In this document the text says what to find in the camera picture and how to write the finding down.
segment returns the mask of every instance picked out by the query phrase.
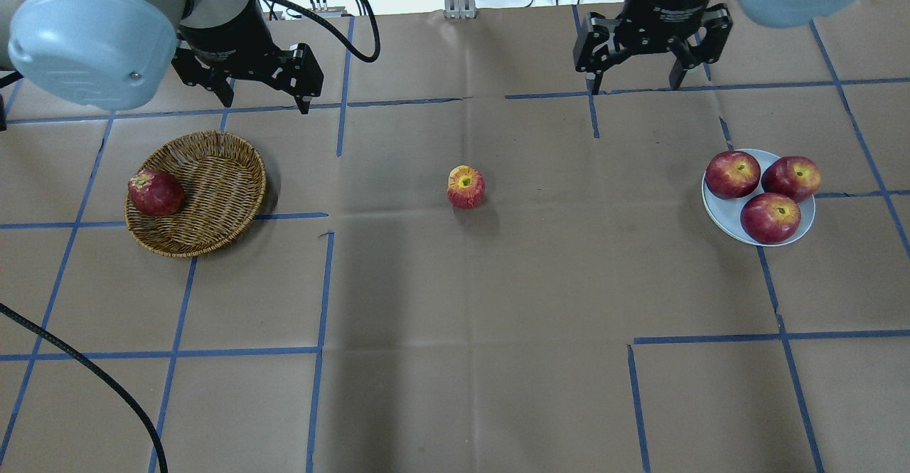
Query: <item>table surface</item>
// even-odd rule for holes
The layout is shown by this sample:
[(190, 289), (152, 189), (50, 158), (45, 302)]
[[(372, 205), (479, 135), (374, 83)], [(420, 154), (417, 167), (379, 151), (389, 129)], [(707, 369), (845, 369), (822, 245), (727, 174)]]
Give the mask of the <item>table surface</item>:
[[(237, 81), (234, 107), (169, 73), (137, 110), (4, 91), (0, 300), (111, 373), (173, 471), (910, 469), (910, 0), (787, 30), (735, 26), (669, 91), (669, 55), (589, 97), (579, 16), (618, 4), (381, 16), (382, 55), (314, 23), (308, 116)], [(364, 19), (332, 21), (370, 47)], [(230, 247), (153, 255), (124, 186), (169, 139), (224, 129), (269, 195)], [(815, 223), (732, 240), (709, 159), (805, 155)], [(480, 169), (455, 210), (446, 175)], [(0, 470), (146, 472), (150, 441), (76, 362), (0, 320)]]

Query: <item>blue tape line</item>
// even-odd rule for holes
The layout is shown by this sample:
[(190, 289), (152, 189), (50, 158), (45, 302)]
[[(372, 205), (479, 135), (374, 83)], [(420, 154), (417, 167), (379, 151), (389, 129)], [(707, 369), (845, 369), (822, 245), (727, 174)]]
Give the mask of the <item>blue tape line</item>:
[(641, 411), (641, 392), (638, 389), (638, 370), (635, 368), (635, 353), (628, 349), (628, 378), (631, 379), (631, 402), (635, 408), (635, 425), (638, 427), (638, 446), (641, 449), (641, 469), (651, 473), (651, 459), (648, 457), (648, 438), (644, 434), (644, 414)]
[(335, 253), (335, 232), (328, 230), (328, 243), (326, 244), (326, 268), (322, 273), (322, 313), (319, 315), (319, 341), (322, 348), (326, 344), (326, 321), (328, 320), (328, 289), (332, 280), (332, 257)]
[[(348, 20), (348, 41), (354, 40), (354, 16)], [(341, 156), (344, 149), (344, 125), (348, 117), (348, 86), (350, 86), (350, 51), (344, 54), (344, 79), (341, 82), (341, 115), (338, 116), (338, 144), (335, 156)]]
[(306, 473), (313, 473), (316, 453), (316, 413), (319, 410), (319, 386), (322, 384), (322, 350), (316, 352), (316, 371), (313, 373), (313, 398), (309, 402), (309, 436), (306, 438)]
[(868, 84), (906, 84), (910, 78), (863, 78), (862, 80), (841, 80), (842, 86), (862, 86)]
[(546, 100), (550, 97), (579, 97), (579, 96), (591, 96), (588, 94), (588, 91), (585, 90), (576, 90), (569, 92), (545, 92), (540, 94), (507, 94), (507, 100)]
[(426, 105), (432, 103), (449, 103), (449, 101), (464, 101), (470, 97), (426, 97), (420, 100), (386, 100), (386, 101), (355, 101), (348, 103), (348, 107), (391, 107), (396, 105)]
[(319, 386), (322, 385), (322, 347), (326, 344), (328, 321), (328, 289), (332, 279), (332, 257), (335, 252), (335, 232), (328, 230), (326, 268), (322, 275), (322, 313), (319, 315), (319, 340), (316, 352), (316, 370), (313, 373), (313, 398), (309, 403), (309, 438), (306, 440), (306, 472), (313, 471), (313, 454), (316, 452), (316, 417), (319, 413)]
[[(310, 110), (338, 109), (341, 103), (311, 103)], [(299, 110), (296, 105), (271, 105), (269, 107), (243, 107), (243, 109), (228, 109), (228, 114), (246, 114), (248, 112), (275, 112), (277, 110)]]
[(714, 334), (714, 336), (649, 336), (635, 338), (633, 344), (717, 344), (740, 342), (771, 342), (780, 334)]
[(322, 219), (323, 217), (328, 217), (328, 214), (322, 213), (322, 211), (312, 211), (311, 213), (264, 213), (253, 217), (253, 220)]
[(33, 117), (33, 119), (11, 119), (6, 123), (10, 125), (32, 125), (43, 123), (69, 123), (73, 121), (105, 121), (108, 116), (75, 116), (75, 117)]
[(290, 356), (290, 354), (315, 354), (315, 346), (278, 346), (267, 348), (225, 348), (212, 350), (181, 350), (178, 357), (241, 357), (241, 356)]
[[(183, 338), (183, 325), (186, 323), (186, 308), (189, 307), (189, 295), (193, 289), (193, 280), (196, 278), (196, 263), (199, 257), (193, 256), (189, 262), (189, 272), (186, 273), (186, 286), (183, 289), (183, 300), (180, 302), (180, 313), (176, 319), (176, 331), (173, 333), (173, 343), (170, 351), (170, 361), (168, 363), (168, 376), (165, 379), (164, 392), (161, 395), (161, 408), (159, 408), (159, 421), (156, 430), (159, 431), (159, 437), (165, 430), (165, 417), (168, 415), (168, 402), (170, 401), (170, 390), (173, 385), (173, 370), (176, 368), (176, 353), (180, 350), (180, 340)], [(152, 457), (149, 460), (149, 473), (155, 473), (155, 466), (159, 462), (155, 451), (152, 451)]]
[(852, 338), (906, 338), (910, 329), (884, 329), (874, 331), (817, 331), (816, 333), (787, 333), (790, 340), (833, 340)]
[(764, 255), (764, 247), (755, 246), (758, 252), (758, 260), (761, 262), (761, 272), (764, 274), (764, 285), (768, 289), (768, 296), (771, 298), (771, 307), (774, 308), (774, 314), (777, 314), (777, 291), (774, 289), (774, 281), (771, 279), (771, 267), (768, 266), (768, 258)]
[(185, 116), (214, 116), (224, 110), (175, 110), (173, 112), (142, 112), (139, 114), (117, 114), (116, 119), (146, 119), (146, 117), (185, 117)]
[(32, 354), (2, 354), (0, 363), (4, 361), (28, 361)]
[(54, 230), (54, 229), (69, 229), (74, 226), (75, 226), (75, 223), (0, 224), (0, 230)]
[(856, 121), (856, 116), (854, 116), (854, 113), (852, 113), (852, 110), (850, 109), (850, 102), (847, 101), (844, 87), (841, 85), (841, 80), (837, 76), (835, 65), (833, 65), (831, 57), (828, 55), (825, 43), (822, 42), (822, 36), (819, 35), (818, 28), (815, 27), (815, 20), (810, 21), (809, 26), (810, 29), (812, 29), (813, 36), (815, 36), (815, 42), (818, 44), (818, 49), (822, 52), (822, 57), (825, 59), (825, 64), (831, 72), (831, 78), (835, 81), (835, 87), (837, 87), (837, 93), (841, 97), (841, 103), (844, 104), (844, 110), (846, 110), (847, 115), (850, 116), (850, 123), (854, 127), (856, 140), (859, 142), (862, 154), (865, 155), (865, 159), (869, 163), (869, 169), (872, 170), (872, 174), (875, 177), (875, 182), (877, 182), (879, 190), (884, 195), (884, 203), (887, 204), (888, 211), (891, 213), (891, 220), (894, 221), (894, 229), (897, 229), (897, 235), (900, 237), (901, 243), (904, 244), (904, 252), (906, 252), (907, 257), (910, 257), (910, 240), (907, 240), (907, 234), (904, 232), (904, 224), (901, 223), (901, 219), (897, 215), (897, 209), (894, 207), (894, 202), (891, 201), (891, 196), (888, 194), (888, 188), (884, 185), (884, 179), (882, 179), (882, 175), (878, 171), (877, 165), (875, 165), (875, 160), (872, 158), (872, 152), (867, 146), (867, 143), (865, 143), (865, 139), (862, 136), (862, 130), (859, 127), (859, 122)]
[(793, 360), (793, 350), (790, 348), (787, 329), (783, 325), (783, 317), (781, 317), (780, 314), (776, 314), (776, 317), (777, 327), (781, 330), (783, 354), (787, 358), (787, 367), (790, 369), (790, 379), (793, 381), (793, 389), (796, 392), (796, 404), (799, 405), (799, 412), (803, 417), (803, 427), (805, 428), (806, 439), (809, 441), (809, 450), (812, 452), (812, 460), (815, 463), (815, 473), (825, 473), (825, 466), (822, 464), (822, 455), (819, 453), (818, 443), (815, 441), (815, 431), (812, 429), (812, 419), (809, 418), (809, 409), (805, 404), (803, 385), (799, 381), (799, 373), (796, 373), (796, 361)]
[(94, 223), (79, 223), (81, 228), (124, 228), (127, 226), (123, 220), (97, 220)]
[(724, 132), (724, 140), (727, 142), (728, 152), (734, 150), (734, 138), (730, 135), (730, 127), (727, 126), (727, 121), (723, 117), (718, 117), (721, 120), (721, 130)]
[[(234, 90), (234, 84), (236, 84), (236, 83), (237, 83), (237, 78), (231, 78), (231, 80), (230, 80), (231, 90)], [(220, 129), (221, 132), (224, 132), (225, 126), (228, 125), (228, 109), (230, 109), (230, 108), (224, 107), (224, 110), (221, 110), (221, 124), (218, 125), (218, 129)]]

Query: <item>grid line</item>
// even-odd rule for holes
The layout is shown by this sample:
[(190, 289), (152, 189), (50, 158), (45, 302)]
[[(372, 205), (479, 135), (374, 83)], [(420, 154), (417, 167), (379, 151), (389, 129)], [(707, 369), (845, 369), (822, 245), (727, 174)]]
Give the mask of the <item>grid line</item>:
[(897, 209), (894, 207), (894, 202), (891, 201), (891, 196), (888, 194), (888, 188), (884, 185), (884, 179), (882, 179), (881, 172), (878, 171), (877, 165), (875, 165), (875, 160), (873, 159), (872, 152), (869, 149), (865, 138), (862, 136), (862, 130), (859, 127), (859, 122), (856, 121), (856, 116), (852, 113), (850, 109), (850, 102), (847, 101), (846, 93), (844, 92), (844, 87), (841, 84), (841, 80), (837, 76), (837, 70), (835, 65), (831, 61), (831, 57), (828, 55), (828, 49), (825, 48), (825, 42), (822, 41), (822, 36), (818, 33), (818, 28), (815, 27), (815, 20), (809, 22), (810, 29), (812, 29), (812, 34), (815, 36), (815, 42), (818, 44), (819, 51), (822, 52), (822, 57), (825, 59), (825, 64), (828, 66), (828, 70), (831, 72), (831, 78), (835, 81), (835, 87), (837, 88), (838, 96), (841, 97), (841, 103), (844, 105), (844, 110), (847, 115), (850, 117), (850, 122), (854, 127), (854, 133), (856, 140), (859, 142), (859, 146), (862, 149), (862, 154), (865, 155), (865, 159), (869, 163), (869, 168), (872, 170), (872, 174), (875, 177), (875, 182), (878, 184), (879, 191), (882, 192), (884, 197), (884, 203), (887, 204), (888, 211), (891, 213), (891, 219), (894, 221), (894, 227), (897, 229), (897, 235), (901, 239), (901, 243), (904, 244), (904, 252), (906, 252), (907, 257), (910, 257), (910, 240), (907, 240), (906, 232), (904, 232), (904, 226), (901, 224), (901, 219), (897, 215)]
[[(354, 40), (354, 16), (348, 19), (348, 42)], [(341, 113), (338, 116), (338, 144), (335, 145), (335, 156), (341, 156), (344, 149), (344, 125), (348, 117), (348, 87), (350, 87), (350, 51), (344, 54), (344, 78), (341, 81)]]
[[(161, 406), (159, 408), (159, 421), (155, 425), (159, 437), (165, 430), (165, 417), (168, 415), (168, 402), (170, 401), (170, 390), (173, 385), (173, 370), (176, 368), (176, 353), (180, 350), (180, 340), (183, 338), (183, 326), (186, 323), (186, 308), (189, 307), (189, 295), (193, 289), (193, 280), (196, 278), (196, 263), (199, 257), (193, 256), (189, 262), (189, 272), (186, 273), (186, 286), (183, 289), (183, 299), (180, 302), (180, 314), (176, 319), (176, 331), (173, 333), (173, 344), (170, 351), (170, 361), (168, 361), (168, 376), (165, 379), (165, 388), (161, 394)], [(159, 457), (155, 451), (152, 451), (152, 457), (149, 460), (149, 473), (155, 473), (155, 466), (159, 462)]]
[(335, 232), (328, 230), (326, 244), (326, 266), (322, 274), (322, 309), (319, 313), (319, 338), (316, 341), (316, 365), (313, 371), (313, 398), (309, 404), (309, 436), (306, 439), (306, 473), (313, 472), (313, 456), (316, 453), (316, 416), (319, 413), (319, 388), (322, 385), (322, 349), (326, 344), (328, 321), (328, 292), (331, 288), (332, 258), (335, 253)]
[(631, 382), (631, 402), (635, 410), (635, 427), (638, 428), (638, 446), (641, 450), (641, 469), (651, 473), (651, 458), (648, 455), (648, 438), (644, 433), (644, 412), (641, 410), (641, 392), (638, 388), (638, 369), (635, 366), (635, 352), (631, 346), (628, 351), (628, 379)]
[[(51, 313), (54, 311), (56, 297), (58, 297), (60, 285), (63, 282), (63, 277), (66, 272), (66, 265), (68, 264), (69, 256), (73, 251), (75, 236), (79, 231), (79, 223), (82, 221), (82, 215), (85, 214), (85, 206), (88, 204), (88, 197), (92, 192), (92, 187), (95, 185), (95, 175), (97, 175), (98, 166), (101, 164), (101, 156), (104, 156), (105, 147), (107, 146), (107, 139), (110, 137), (111, 127), (113, 126), (114, 112), (111, 112), (110, 116), (107, 118), (107, 126), (105, 127), (104, 136), (101, 138), (100, 148), (98, 148), (98, 152), (95, 155), (95, 162), (92, 166), (92, 172), (88, 176), (87, 184), (85, 184), (85, 192), (82, 194), (82, 201), (79, 203), (79, 210), (77, 211), (77, 214), (75, 214), (74, 225), (71, 232), (69, 233), (69, 239), (66, 240), (66, 249), (64, 250), (63, 258), (60, 260), (60, 268), (58, 269), (58, 274), (54, 279), (54, 288), (51, 290), (50, 297), (48, 298), (48, 305), (46, 305), (45, 308), (45, 314), (43, 314), (43, 317), (41, 319), (41, 327), (43, 329), (48, 328)], [(12, 440), (13, 431), (16, 427), (16, 419), (19, 416), (19, 411), (22, 409), (23, 401), (26, 399), (26, 391), (28, 390), (32, 372), (35, 370), (35, 363), (37, 361), (38, 350), (41, 347), (41, 342), (41, 336), (37, 336), (35, 339), (35, 346), (32, 347), (32, 353), (28, 360), (28, 366), (26, 366), (26, 372), (22, 377), (22, 383), (19, 385), (19, 392), (16, 394), (16, 402), (13, 405), (13, 412), (10, 414), (9, 421), (6, 424), (6, 431), (4, 431), (3, 442), (0, 443), (0, 466), (2, 466), (4, 458), (6, 457), (6, 451), (9, 449), (9, 442)]]

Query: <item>apple in basket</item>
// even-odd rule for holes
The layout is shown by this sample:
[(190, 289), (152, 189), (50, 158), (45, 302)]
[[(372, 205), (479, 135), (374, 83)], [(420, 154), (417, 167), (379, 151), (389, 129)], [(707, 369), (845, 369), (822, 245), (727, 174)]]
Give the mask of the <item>apple in basket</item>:
[(180, 210), (186, 198), (180, 181), (165, 171), (142, 169), (129, 179), (129, 200), (140, 213), (160, 217)]
[(477, 172), (477, 169), (459, 165), (449, 172), (449, 190), (446, 193), (449, 195), (449, 202), (458, 208), (471, 210), (481, 204), (486, 189), (483, 175)]
[(761, 167), (747, 152), (721, 152), (705, 169), (705, 184), (718, 198), (741, 198), (751, 194), (761, 179)]
[(799, 204), (783, 194), (764, 192), (745, 206), (740, 213), (742, 230), (761, 243), (780, 243), (796, 233), (803, 214)]

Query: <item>blue tape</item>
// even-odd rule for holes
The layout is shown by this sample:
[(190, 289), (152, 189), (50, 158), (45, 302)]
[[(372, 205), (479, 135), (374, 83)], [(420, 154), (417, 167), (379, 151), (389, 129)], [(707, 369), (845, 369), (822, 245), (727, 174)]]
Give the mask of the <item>blue tape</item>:
[(211, 350), (181, 350), (178, 357), (241, 357), (241, 356), (290, 356), (290, 354), (315, 354), (315, 346), (278, 346), (267, 348), (224, 348)]
[(316, 371), (313, 373), (313, 398), (309, 401), (309, 436), (306, 438), (306, 473), (313, 473), (316, 453), (316, 414), (319, 411), (319, 386), (322, 384), (322, 350), (316, 352)]
[(884, 203), (887, 204), (888, 211), (891, 213), (891, 220), (894, 221), (894, 229), (897, 230), (897, 235), (900, 237), (901, 243), (904, 244), (904, 252), (906, 252), (907, 257), (910, 258), (910, 240), (907, 240), (907, 234), (904, 232), (904, 224), (901, 223), (901, 219), (897, 215), (897, 209), (894, 207), (894, 202), (891, 201), (891, 196), (888, 194), (888, 188), (884, 185), (884, 179), (882, 179), (882, 175), (878, 171), (877, 165), (875, 165), (875, 160), (872, 158), (872, 152), (867, 146), (867, 143), (865, 143), (865, 138), (862, 136), (862, 130), (859, 127), (859, 122), (850, 109), (850, 102), (847, 101), (844, 87), (841, 85), (841, 81), (835, 70), (835, 65), (833, 65), (831, 57), (828, 55), (828, 49), (825, 48), (825, 43), (822, 42), (822, 36), (819, 35), (818, 28), (815, 27), (815, 20), (809, 22), (809, 28), (812, 29), (812, 34), (815, 36), (815, 42), (818, 44), (818, 49), (822, 52), (822, 57), (825, 59), (825, 65), (828, 66), (828, 70), (831, 72), (831, 78), (835, 81), (835, 87), (837, 87), (837, 93), (841, 97), (841, 103), (844, 105), (844, 110), (846, 110), (847, 115), (850, 116), (850, 123), (854, 127), (856, 140), (859, 142), (862, 154), (865, 155), (865, 159), (869, 163), (869, 169), (872, 170), (872, 174), (875, 177), (875, 183), (878, 184), (879, 190), (884, 195)]
[(842, 86), (862, 86), (868, 84), (906, 84), (910, 78), (865, 78), (864, 80), (841, 80)]
[(319, 315), (319, 340), (316, 352), (316, 370), (313, 373), (313, 398), (309, 403), (309, 438), (306, 440), (306, 472), (313, 471), (313, 454), (316, 452), (316, 416), (319, 412), (319, 386), (322, 386), (322, 347), (326, 344), (328, 321), (328, 291), (332, 279), (332, 257), (335, 252), (335, 232), (328, 230), (326, 268), (322, 275), (322, 313)]
[(638, 370), (635, 367), (635, 353), (628, 349), (628, 378), (631, 379), (631, 402), (635, 408), (635, 425), (638, 427), (638, 446), (641, 449), (641, 469), (651, 473), (651, 459), (648, 457), (648, 438), (644, 433), (644, 414), (641, 411), (641, 392), (638, 389)]
[(734, 138), (730, 135), (730, 127), (727, 126), (727, 121), (723, 117), (718, 117), (721, 120), (721, 130), (724, 132), (724, 140), (727, 142), (727, 150), (732, 152), (734, 150)]
[(75, 223), (0, 224), (0, 230), (55, 230), (75, 227)]
[(822, 455), (818, 451), (818, 443), (815, 441), (815, 431), (812, 428), (812, 419), (809, 418), (809, 409), (805, 404), (803, 396), (803, 385), (799, 380), (799, 373), (796, 373), (796, 361), (793, 360), (793, 350), (790, 348), (787, 329), (783, 325), (783, 317), (776, 314), (777, 327), (781, 330), (781, 343), (783, 344), (783, 354), (787, 359), (787, 367), (790, 369), (790, 380), (793, 381), (793, 391), (796, 392), (796, 404), (799, 405), (800, 415), (803, 417), (803, 427), (805, 436), (809, 441), (809, 450), (812, 452), (812, 461), (815, 463), (815, 473), (825, 473), (825, 466), (822, 464)]
[(449, 103), (449, 101), (470, 100), (471, 97), (426, 97), (420, 100), (387, 100), (387, 101), (355, 101), (348, 103), (348, 107), (391, 107), (396, 105), (425, 105), (432, 103)]
[(780, 334), (713, 334), (712, 336), (649, 336), (635, 338), (633, 344), (716, 344), (730, 342), (771, 342)]
[(550, 97), (579, 97), (591, 96), (588, 91), (576, 90), (571, 92), (545, 92), (540, 94), (507, 94), (507, 100), (546, 100)]
[(253, 217), (253, 220), (322, 219), (323, 217), (328, 217), (328, 214), (322, 213), (322, 211), (312, 211), (312, 213), (264, 213)]
[[(348, 22), (348, 41), (354, 40), (354, 16)], [(338, 144), (335, 156), (341, 156), (344, 150), (344, 125), (348, 117), (348, 86), (350, 86), (350, 51), (344, 54), (344, 79), (341, 82), (341, 115), (338, 116)]]
[(817, 333), (787, 333), (790, 340), (833, 340), (852, 338), (906, 338), (910, 329), (883, 329), (874, 331), (817, 331)]
[(127, 226), (123, 220), (97, 220), (94, 223), (79, 223), (81, 228), (124, 228)]
[[(234, 90), (234, 84), (236, 84), (236, 83), (237, 83), (237, 78), (231, 78), (231, 80), (230, 80), (231, 90)], [(224, 132), (225, 127), (227, 125), (228, 125), (228, 107), (224, 107), (224, 110), (221, 110), (221, 124), (218, 125), (218, 129), (220, 129), (221, 132)]]
[[(183, 326), (186, 323), (186, 308), (189, 307), (189, 295), (193, 289), (193, 280), (196, 278), (196, 263), (199, 257), (193, 256), (189, 262), (189, 272), (186, 273), (186, 285), (183, 289), (183, 299), (180, 302), (180, 313), (176, 319), (176, 331), (173, 333), (173, 343), (170, 350), (170, 361), (168, 362), (168, 376), (165, 378), (165, 388), (161, 395), (161, 406), (159, 408), (159, 421), (156, 424), (156, 430), (159, 431), (159, 437), (165, 430), (165, 418), (168, 415), (168, 402), (170, 401), (170, 390), (173, 385), (173, 370), (176, 369), (176, 354), (180, 350), (180, 340), (183, 338)], [(149, 460), (149, 473), (155, 473), (155, 467), (159, 458), (155, 451), (152, 451), (152, 457)]]

